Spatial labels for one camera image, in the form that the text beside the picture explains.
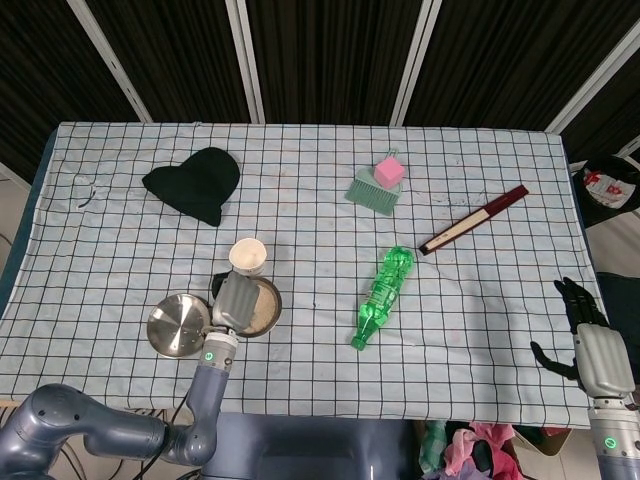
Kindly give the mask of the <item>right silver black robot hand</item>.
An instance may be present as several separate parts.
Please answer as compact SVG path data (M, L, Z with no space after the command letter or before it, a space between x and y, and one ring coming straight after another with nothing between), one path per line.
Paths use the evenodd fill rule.
M621 334L612 329L585 288L565 277L554 282L565 305L574 345L570 365L550 359L532 341L536 361L546 370L575 381L593 399L623 399L635 390L628 352Z

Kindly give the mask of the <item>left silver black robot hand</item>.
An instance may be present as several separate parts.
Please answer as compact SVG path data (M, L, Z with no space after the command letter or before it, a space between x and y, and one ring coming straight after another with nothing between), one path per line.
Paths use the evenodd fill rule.
M249 277L235 271L216 274L212 280L211 325L236 333L249 328L260 289Z

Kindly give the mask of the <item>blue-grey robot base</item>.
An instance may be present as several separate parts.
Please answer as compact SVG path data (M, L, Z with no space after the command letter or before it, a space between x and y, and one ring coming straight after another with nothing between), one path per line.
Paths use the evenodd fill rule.
M200 480L417 480L408 420L223 413Z

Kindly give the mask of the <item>white paper cup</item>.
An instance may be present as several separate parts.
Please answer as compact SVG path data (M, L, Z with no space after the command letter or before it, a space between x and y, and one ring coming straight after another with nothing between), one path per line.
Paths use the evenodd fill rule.
M244 238L237 241L229 252L229 262L233 269L246 276L261 275L266 259L266 247L255 238Z

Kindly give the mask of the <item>empty steel plate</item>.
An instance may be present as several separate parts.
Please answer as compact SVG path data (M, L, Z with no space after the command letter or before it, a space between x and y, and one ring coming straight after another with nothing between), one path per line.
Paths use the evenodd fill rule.
M187 293L174 294L153 308L146 326L147 339L163 357L191 356L201 350L204 329L210 322L204 300Z

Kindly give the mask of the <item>black chair seat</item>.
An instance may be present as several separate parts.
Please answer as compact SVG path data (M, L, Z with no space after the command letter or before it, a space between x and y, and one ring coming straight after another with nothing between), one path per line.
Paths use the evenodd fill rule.
M640 278L597 274L610 325L621 335L630 355L640 355Z

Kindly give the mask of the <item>brown cardboard box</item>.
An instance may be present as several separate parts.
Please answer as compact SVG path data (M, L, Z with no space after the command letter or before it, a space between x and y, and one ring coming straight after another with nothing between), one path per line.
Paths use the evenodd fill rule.
M557 456L572 434L568 428L526 425L514 426L514 432L526 449L547 457Z

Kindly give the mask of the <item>black knit beanie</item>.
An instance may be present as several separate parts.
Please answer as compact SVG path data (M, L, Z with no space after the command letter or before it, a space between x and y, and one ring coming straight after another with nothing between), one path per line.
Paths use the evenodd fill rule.
M164 204L212 227L221 223L222 206L235 191L240 169L226 151L208 147L177 166L162 166L142 183Z

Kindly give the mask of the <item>green plastic bottle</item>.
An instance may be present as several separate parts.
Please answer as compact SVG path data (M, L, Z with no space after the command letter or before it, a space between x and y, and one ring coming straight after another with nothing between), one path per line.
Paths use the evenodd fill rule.
M356 332L351 346L363 351L370 338L387 322L405 279L414 263L413 253L395 246L385 254L367 299L358 310Z

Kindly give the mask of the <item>blue checkered tablecloth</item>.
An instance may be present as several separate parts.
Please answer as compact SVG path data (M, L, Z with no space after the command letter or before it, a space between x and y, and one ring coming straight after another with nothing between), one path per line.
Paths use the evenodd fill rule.
M143 177L216 147L240 169L212 227ZM391 216L345 199L397 149ZM433 253L418 247L520 185L529 194ZM240 239L266 247L282 312L240 343L229 412L587 425L586 395L541 368L532 341L573 357L554 282L598 288L561 140L544 132L332 125L64 123L43 155L0 301L0 402L63 383L117 408L170 408L197 359L159 355L147 319L166 297L210 301ZM358 310L388 250L414 255L363 351Z

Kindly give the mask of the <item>colourful clothes pile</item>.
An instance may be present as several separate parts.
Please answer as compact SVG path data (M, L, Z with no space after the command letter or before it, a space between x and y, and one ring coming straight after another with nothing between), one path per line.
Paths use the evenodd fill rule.
M524 480L509 424L426 420L420 440L420 480Z

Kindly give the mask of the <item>black bag with red print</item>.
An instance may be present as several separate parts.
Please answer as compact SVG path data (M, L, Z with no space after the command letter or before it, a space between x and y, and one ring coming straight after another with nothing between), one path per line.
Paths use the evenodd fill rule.
M640 167L623 158L587 160L572 180L585 228L640 208Z

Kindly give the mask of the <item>dark red folded fan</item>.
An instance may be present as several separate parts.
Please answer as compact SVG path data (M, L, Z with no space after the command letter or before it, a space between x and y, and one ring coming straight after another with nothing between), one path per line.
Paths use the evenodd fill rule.
M463 236L467 232L475 229L479 225L485 223L495 217L500 212L506 210L514 203L523 199L529 194L528 189L524 185L520 185L501 196L487 203L485 206L477 209L463 219L459 220L448 229L443 230L438 235L421 244L418 247L419 252L423 255L429 255L439 248L452 243L457 238Z

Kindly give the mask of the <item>pink cube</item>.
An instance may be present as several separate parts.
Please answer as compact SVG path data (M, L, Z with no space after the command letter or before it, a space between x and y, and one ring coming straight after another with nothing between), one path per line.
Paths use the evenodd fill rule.
M393 155L386 157L374 168L374 179L385 189L399 185L404 175L405 167Z

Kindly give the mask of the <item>white partition frame post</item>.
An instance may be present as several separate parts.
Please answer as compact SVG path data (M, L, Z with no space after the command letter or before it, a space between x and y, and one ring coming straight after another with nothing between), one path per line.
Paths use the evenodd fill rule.
M225 4L250 119L254 124L265 124L247 3L246 0L225 0Z
M442 3L443 0L422 0L421 2L390 118L392 127L404 124Z
M131 82L86 0L66 0L66 3L105 63L139 121L143 123L153 122L150 112Z
M638 50L640 50L640 19L626 32L551 120L545 132L556 135L563 132Z

